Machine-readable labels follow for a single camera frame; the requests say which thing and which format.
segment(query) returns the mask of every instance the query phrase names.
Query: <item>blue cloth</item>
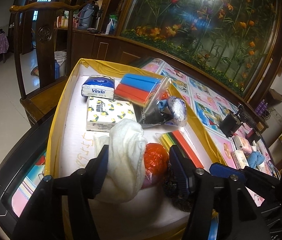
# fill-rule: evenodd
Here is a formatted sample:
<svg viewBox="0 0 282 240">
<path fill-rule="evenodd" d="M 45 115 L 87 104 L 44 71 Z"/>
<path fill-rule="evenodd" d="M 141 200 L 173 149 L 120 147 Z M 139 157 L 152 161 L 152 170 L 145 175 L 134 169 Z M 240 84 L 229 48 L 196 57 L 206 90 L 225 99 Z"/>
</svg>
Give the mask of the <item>blue cloth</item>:
<svg viewBox="0 0 282 240">
<path fill-rule="evenodd" d="M 262 164 L 264 160 L 265 157 L 260 152 L 252 152 L 247 158 L 247 163 L 251 168 L 255 169 L 256 166 Z"/>
</svg>

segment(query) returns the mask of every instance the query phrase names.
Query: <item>screw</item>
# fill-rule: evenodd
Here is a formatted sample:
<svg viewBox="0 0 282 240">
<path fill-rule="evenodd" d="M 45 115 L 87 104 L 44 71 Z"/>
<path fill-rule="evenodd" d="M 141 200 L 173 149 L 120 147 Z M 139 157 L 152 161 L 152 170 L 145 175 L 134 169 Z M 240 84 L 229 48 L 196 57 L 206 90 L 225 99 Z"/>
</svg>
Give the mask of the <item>screw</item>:
<svg viewBox="0 0 282 240">
<path fill-rule="evenodd" d="M 44 177 L 43 177 L 43 180 L 44 180 L 44 181 L 49 181 L 50 179 L 52 179 L 52 176 L 51 176 L 51 175 L 47 175 L 47 176 L 44 176 Z"/>
<path fill-rule="evenodd" d="M 239 177 L 238 177 L 237 175 L 235 175 L 235 174 L 232 174 L 232 175 L 230 176 L 230 178 L 231 178 L 232 180 L 234 180 L 234 181 L 239 180 Z"/>
<path fill-rule="evenodd" d="M 83 175 L 85 172 L 86 172 L 86 170 L 83 169 L 83 168 L 77 170 L 78 175 Z"/>
<path fill-rule="evenodd" d="M 203 174 L 204 174 L 204 170 L 201 169 L 201 168 L 196 169 L 195 172 L 196 172 L 196 174 L 198 174 L 198 175 L 203 175 Z"/>
</svg>

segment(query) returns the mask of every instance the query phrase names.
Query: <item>white cloth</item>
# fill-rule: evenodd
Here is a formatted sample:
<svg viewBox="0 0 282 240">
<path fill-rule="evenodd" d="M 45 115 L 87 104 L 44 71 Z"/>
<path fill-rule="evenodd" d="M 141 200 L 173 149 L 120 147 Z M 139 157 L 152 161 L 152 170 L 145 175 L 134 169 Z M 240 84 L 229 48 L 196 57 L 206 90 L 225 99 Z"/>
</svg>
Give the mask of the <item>white cloth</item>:
<svg viewBox="0 0 282 240">
<path fill-rule="evenodd" d="M 101 192 L 95 199 L 108 203 L 123 203 L 133 199 L 144 181 L 144 151 L 147 140 L 140 124 L 123 119 L 111 130 L 110 136 L 95 138 L 97 155 L 109 144 L 108 172 Z"/>
</svg>

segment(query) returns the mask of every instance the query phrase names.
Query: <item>tissue pack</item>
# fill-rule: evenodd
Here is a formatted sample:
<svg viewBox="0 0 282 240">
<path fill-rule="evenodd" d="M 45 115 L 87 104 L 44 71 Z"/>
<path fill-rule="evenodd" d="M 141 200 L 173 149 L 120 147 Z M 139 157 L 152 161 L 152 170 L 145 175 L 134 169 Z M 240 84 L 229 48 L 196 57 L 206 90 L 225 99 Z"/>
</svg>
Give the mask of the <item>tissue pack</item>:
<svg viewBox="0 0 282 240">
<path fill-rule="evenodd" d="M 137 120 L 133 104 L 129 101 L 88 97 L 87 108 L 87 131 L 109 132 L 123 119 Z"/>
<path fill-rule="evenodd" d="M 113 100 L 115 81 L 107 76 L 90 76 L 82 85 L 83 97 L 99 97 Z"/>
</svg>

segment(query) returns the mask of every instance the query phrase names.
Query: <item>clear plastic bag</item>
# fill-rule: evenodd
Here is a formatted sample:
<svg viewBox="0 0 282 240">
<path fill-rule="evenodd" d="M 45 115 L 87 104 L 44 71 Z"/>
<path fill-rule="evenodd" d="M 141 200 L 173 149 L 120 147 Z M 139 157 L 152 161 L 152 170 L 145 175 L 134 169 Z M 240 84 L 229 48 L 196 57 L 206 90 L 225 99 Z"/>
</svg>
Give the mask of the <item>clear plastic bag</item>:
<svg viewBox="0 0 282 240">
<path fill-rule="evenodd" d="M 149 188 L 163 181 L 167 173 L 169 154 L 161 144 L 148 143 L 144 153 L 145 179 L 142 188 Z"/>
</svg>

